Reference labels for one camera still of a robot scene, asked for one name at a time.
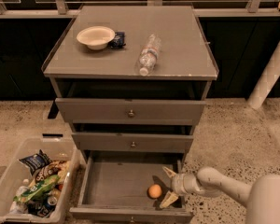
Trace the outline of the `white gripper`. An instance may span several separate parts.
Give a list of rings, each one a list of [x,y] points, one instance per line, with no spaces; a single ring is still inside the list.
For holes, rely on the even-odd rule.
[[[200,190],[200,186],[195,175],[177,174],[166,166],[163,166],[162,170],[171,179],[172,191],[167,191],[161,201],[160,209],[169,207],[172,203],[178,200],[179,196],[197,193]]]

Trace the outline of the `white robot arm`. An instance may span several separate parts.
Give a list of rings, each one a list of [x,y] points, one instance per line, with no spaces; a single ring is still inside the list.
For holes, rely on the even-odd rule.
[[[212,167],[203,167],[196,175],[162,169],[171,180],[171,189],[161,201],[161,209],[191,193],[204,197],[224,193],[246,208],[245,224],[280,224],[280,175],[264,175],[248,185]]]

